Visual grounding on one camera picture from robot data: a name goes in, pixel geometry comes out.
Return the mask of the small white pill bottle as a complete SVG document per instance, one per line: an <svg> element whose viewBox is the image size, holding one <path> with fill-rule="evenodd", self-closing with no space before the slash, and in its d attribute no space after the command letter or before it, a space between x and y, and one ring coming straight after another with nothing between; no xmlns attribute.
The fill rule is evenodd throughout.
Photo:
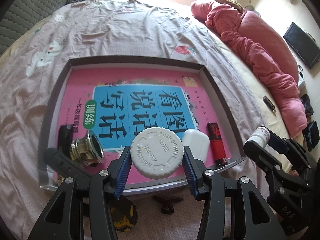
<svg viewBox="0 0 320 240"><path fill-rule="evenodd" d="M247 141L253 141L260 147L265 148L270 140L270 132L268 128L264 126L258 127L253 134L248 138Z"/></svg>

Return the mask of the white earbuds case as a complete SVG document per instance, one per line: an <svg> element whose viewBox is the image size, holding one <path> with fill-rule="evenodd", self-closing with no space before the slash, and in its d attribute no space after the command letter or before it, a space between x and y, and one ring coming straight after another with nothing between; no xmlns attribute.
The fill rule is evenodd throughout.
<svg viewBox="0 0 320 240"><path fill-rule="evenodd" d="M196 129L188 129L182 137L183 146L188 146L195 159L206 163L209 152L209 137Z"/></svg>

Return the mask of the white round bottle cap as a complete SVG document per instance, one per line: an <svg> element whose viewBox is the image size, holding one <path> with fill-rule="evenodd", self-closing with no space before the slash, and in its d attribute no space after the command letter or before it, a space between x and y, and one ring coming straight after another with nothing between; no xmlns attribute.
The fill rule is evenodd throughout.
<svg viewBox="0 0 320 240"><path fill-rule="evenodd" d="M180 138L172 131L152 127L139 132L130 147L131 160L144 177L168 178L182 163L184 149Z"/></svg>

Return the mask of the red and black lighter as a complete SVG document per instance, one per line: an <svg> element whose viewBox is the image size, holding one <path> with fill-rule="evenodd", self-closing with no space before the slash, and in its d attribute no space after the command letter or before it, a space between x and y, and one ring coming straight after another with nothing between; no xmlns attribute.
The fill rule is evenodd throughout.
<svg viewBox="0 0 320 240"><path fill-rule="evenodd" d="M228 161L218 124L210 122L207 124L207 129L209 133L210 148L212 150L215 164L217 166L227 165Z"/></svg>

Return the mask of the shiny metal ring fitting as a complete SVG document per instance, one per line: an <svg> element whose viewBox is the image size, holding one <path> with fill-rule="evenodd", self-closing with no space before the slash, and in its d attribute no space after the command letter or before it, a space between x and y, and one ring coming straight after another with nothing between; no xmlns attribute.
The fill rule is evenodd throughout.
<svg viewBox="0 0 320 240"><path fill-rule="evenodd" d="M70 156L81 167L96 167L103 162L104 151L95 133L87 130L84 137L72 141Z"/></svg>

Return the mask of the small black clip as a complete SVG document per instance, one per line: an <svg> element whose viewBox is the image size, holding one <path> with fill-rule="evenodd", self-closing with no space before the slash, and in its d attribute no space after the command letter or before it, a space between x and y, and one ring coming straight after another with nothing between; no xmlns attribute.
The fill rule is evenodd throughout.
<svg viewBox="0 0 320 240"><path fill-rule="evenodd" d="M153 196L153 200L160 203L161 206L161 213L165 215L173 215L174 214L174 204L182 202L183 198L171 198L166 199L159 196Z"/></svg>

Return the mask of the black and yellow wristwatch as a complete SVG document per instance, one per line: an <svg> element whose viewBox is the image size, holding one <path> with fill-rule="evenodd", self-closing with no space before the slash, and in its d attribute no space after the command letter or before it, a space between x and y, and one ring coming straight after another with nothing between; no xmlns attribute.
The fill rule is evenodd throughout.
<svg viewBox="0 0 320 240"><path fill-rule="evenodd" d="M76 189L89 199L92 232L112 234L113 229L127 232L137 224L135 205L123 194L119 199L113 195L113 173L118 159L111 161L108 168L91 175L56 148L44 152L46 164L62 176L75 179Z"/></svg>

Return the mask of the pink and blue book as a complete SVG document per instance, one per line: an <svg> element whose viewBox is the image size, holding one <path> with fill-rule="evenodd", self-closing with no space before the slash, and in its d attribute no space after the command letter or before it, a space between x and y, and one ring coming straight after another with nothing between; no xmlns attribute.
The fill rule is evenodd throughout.
<svg viewBox="0 0 320 240"><path fill-rule="evenodd" d="M58 126L72 124L73 138L91 129L104 149L103 166L134 137L164 127L183 137L188 129L208 133L220 123L214 90L198 72L150 68L93 68L71 71L62 94Z"/></svg>

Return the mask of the grey cardboard box tray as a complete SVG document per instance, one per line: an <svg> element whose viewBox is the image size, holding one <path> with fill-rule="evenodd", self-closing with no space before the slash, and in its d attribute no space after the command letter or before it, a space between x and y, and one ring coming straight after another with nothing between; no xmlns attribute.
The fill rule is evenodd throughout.
<svg viewBox="0 0 320 240"><path fill-rule="evenodd" d="M164 127L183 137L188 129L208 133L218 125L227 164L216 165L217 153L199 154L205 165L227 170L244 161L240 133L217 83L200 64L140 56L98 56L71 59L50 95L39 138L39 185L54 191L57 173L43 159L59 147L61 126L71 125L64 141L92 130L104 151L102 167L117 159L134 137L150 127Z"/></svg>

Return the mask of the red pink quilt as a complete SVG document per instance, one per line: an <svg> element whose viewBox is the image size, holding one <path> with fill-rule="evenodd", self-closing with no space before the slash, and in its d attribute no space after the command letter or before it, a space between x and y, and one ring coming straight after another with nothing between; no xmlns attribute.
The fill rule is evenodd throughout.
<svg viewBox="0 0 320 240"><path fill-rule="evenodd" d="M197 0L192 15L219 35L272 94L289 135L307 127L298 88L298 66L284 39L255 13L240 5Z"/></svg>

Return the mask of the black television screen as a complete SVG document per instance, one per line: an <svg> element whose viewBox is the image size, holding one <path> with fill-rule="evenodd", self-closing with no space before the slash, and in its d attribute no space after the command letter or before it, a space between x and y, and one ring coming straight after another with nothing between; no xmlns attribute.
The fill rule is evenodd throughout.
<svg viewBox="0 0 320 240"><path fill-rule="evenodd" d="M283 38L309 69L319 62L319 46L316 41L294 22L291 23Z"/></svg>

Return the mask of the pink patterned bed sheet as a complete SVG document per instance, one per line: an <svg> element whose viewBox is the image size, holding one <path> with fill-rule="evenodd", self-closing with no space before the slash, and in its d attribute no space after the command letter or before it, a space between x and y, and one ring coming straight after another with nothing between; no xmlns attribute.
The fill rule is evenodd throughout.
<svg viewBox="0 0 320 240"><path fill-rule="evenodd" d="M130 55L205 65L242 140L260 125L282 137L280 116L262 102L268 89L204 24L173 5L148 0L89 0L66 5L1 64L1 218L27 239L52 194L39 186L37 149L49 97L69 59Z"/></svg>

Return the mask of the grey quilted headboard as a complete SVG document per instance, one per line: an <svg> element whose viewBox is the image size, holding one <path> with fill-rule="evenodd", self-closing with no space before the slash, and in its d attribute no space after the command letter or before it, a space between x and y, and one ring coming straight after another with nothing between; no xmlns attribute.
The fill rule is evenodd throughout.
<svg viewBox="0 0 320 240"><path fill-rule="evenodd" d="M1 54L37 22L66 3L67 0L14 0L1 19Z"/></svg>

